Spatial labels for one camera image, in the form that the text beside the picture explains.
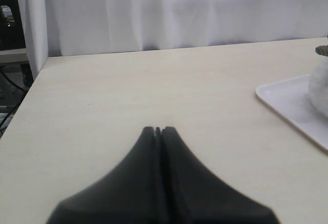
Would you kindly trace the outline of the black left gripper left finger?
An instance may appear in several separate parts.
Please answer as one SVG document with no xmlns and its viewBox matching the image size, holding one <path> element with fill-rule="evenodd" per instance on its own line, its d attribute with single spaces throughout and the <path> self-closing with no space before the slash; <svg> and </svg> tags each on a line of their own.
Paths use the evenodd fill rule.
<svg viewBox="0 0 328 224">
<path fill-rule="evenodd" d="M 160 129 L 143 128 L 125 158 L 106 176 L 61 201 L 48 223 L 163 223 Z"/>
</svg>

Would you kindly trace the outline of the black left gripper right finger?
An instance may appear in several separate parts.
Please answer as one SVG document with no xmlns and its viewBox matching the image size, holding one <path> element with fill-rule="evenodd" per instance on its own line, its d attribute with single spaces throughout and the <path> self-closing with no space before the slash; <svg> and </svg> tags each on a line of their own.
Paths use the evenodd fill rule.
<svg viewBox="0 0 328 224">
<path fill-rule="evenodd" d="M 161 134 L 162 172 L 172 223 L 279 223 L 268 207 L 212 173 L 174 127 Z"/>
</svg>

